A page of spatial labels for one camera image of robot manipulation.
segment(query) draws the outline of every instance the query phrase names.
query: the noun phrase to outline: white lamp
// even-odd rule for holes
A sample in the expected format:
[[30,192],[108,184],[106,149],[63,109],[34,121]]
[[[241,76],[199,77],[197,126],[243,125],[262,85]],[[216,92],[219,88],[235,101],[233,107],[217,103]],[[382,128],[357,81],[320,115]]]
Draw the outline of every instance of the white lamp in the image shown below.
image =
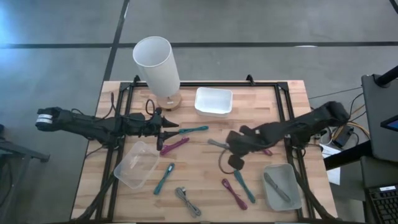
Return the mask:
[[137,43],[132,57],[159,106],[167,110],[178,108],[180,77],[170,42],[163,37],[147,37]]

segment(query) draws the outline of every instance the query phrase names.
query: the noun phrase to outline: table leg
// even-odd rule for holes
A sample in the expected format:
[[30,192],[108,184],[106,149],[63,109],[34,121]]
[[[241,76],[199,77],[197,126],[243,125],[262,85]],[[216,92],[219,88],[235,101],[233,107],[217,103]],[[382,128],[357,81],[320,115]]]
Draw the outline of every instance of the table leg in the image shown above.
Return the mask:
[[324,158],[323,161],[325,162],[326,170],[331,170],[358,161],[362,156],[372,156],[370,141],[366,141],[351,149]]

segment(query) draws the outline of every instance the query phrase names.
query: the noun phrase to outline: wooden tabletop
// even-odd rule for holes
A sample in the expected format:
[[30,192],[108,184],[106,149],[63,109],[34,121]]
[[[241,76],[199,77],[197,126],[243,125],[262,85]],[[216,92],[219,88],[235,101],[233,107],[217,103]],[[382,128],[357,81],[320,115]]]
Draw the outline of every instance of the wooden tabletop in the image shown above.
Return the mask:
[[[287,81],[289,83],[291,100],[296,116],[308,113],[310,104],[301,80]],[[97,117],[104,116],[110,108],[110,95],[118,97],[120,82],[104,82],[99,99]],[[225,139],[230,130],[238,130],[240,126],[250,128],[263,123],[279,121],[279,114],[275,99],[275,91],[271,87],[220,87],[233,92],[233,109],[227,118],[199,116],[194,108],[197,87],[181,87],[183,101],[181,107],[175,111],[164,112],[165,117],[178,123],[178,128],[164,129],[174,131],[180,128],[195,128],[207,125],[209,130],[196,131],[184,136],[190,141],[164,157],[160,157],[159,165],[150,175],[143,187],[132,190],[122,182],[119,183],[118,197],[114,210],[114,222],[292,222],[297,220],[294,211],[274,212],[266,205],[266,199],[261,184],[261,174],[265,166],[287,163],[284,143],[280,141],[270,148],[272,157],[261,152],[251,153],[244,157],[245,165],[241,170],[246,185],[256,197],[256,203],[251,203],[243,188],[233,175],[223,174],[218,168],[218,157],[221,148],[208,145],[207,139],[212,138],[220,142]],[[148,88],[135,88],[131,105],[131,113],[145,112],[147,99],[155,96]],[[165,144],[172,144],[181,140],[182,136],[174,136],[166,140]],[[143,141],[155,148],[155,137],[126,138],[124,154],[127,154],[135,142]],[[100,147],[96,141],[89,143],[88,152]],[[103,175],[106,149],[102,149],[85,160],[72,218],[78,217],[92,202],[98,193]],[[225,170],[231,170],[227,164],[229,153],[222,160]],[[337,216],[335,203],[331,194],[328,177],[323,158],[318,147],[308,147],[304,157],[310,188],[320,203],[333,216]],[[165,182],[160,195],[153,191],[163,177],[167,166],[175,163],[175,169]],[[247,210],[241,210],[234,197],[223,187],[221,180],[227,178],[233,189],[248,205]],[[192,218],[183,201],[175,196],[175,188],[185,187],[187,197],[202,212],[198,218]],[[108,210],[109,196],[106,197],[104,211]],[[302,195],[304,214],[305,201]]]

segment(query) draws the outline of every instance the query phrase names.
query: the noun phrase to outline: computer monitor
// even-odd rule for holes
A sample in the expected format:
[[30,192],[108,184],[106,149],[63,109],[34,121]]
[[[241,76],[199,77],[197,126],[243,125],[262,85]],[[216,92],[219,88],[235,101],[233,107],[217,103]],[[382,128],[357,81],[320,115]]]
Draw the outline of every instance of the computer monitor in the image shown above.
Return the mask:
[[398,115],[383,121],[380,126],[393,131],[398,131]]

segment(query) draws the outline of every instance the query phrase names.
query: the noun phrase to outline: keyboard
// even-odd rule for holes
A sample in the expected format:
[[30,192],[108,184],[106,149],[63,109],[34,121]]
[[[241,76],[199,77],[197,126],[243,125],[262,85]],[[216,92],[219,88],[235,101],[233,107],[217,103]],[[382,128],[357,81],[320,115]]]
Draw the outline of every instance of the keyboard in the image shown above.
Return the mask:
[[367,189],[373,215],[378,223],[398,224],[398,185]]

